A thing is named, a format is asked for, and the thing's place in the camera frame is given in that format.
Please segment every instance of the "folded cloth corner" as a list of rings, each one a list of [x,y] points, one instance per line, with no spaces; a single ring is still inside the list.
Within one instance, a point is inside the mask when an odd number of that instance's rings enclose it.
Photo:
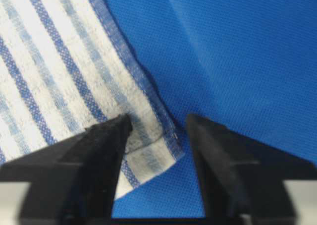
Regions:
[[[0,0],[0,163],[122,113],[134,130],[117,198],[183,152],[104,0]]]

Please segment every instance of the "fabric texture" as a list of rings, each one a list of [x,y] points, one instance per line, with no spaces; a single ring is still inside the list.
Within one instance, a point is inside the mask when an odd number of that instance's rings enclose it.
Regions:
[[[317,164],[317,0],[106,0],[176,125],[190,112]],[[190,145],[114,217],[204,215]]]
[[[0,71],[1,163],[122,113],[134,130],[117,197],[183,155],[103,0],[0,0]]]

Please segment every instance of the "blue woven cloth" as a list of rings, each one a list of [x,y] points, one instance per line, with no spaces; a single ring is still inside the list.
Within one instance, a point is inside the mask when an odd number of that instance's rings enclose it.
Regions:
[[[203,215],[187,136],[196,112],[317,163],[317,0],[107,0],[177,125],[175,167],[115,217]]]

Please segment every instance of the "blue fabric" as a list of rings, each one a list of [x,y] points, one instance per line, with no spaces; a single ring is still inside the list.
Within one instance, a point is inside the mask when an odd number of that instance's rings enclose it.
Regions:
[[[203,216],[190,112],[317,163],[317,0],[106,1],[187,153],[114,217]]]

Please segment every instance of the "striped towel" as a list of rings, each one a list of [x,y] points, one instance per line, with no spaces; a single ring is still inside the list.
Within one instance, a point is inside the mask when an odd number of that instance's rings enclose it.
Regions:
[[[1,163],[121,113],[134,130],[117,198],[183,153],[104,1],[0,0]]]

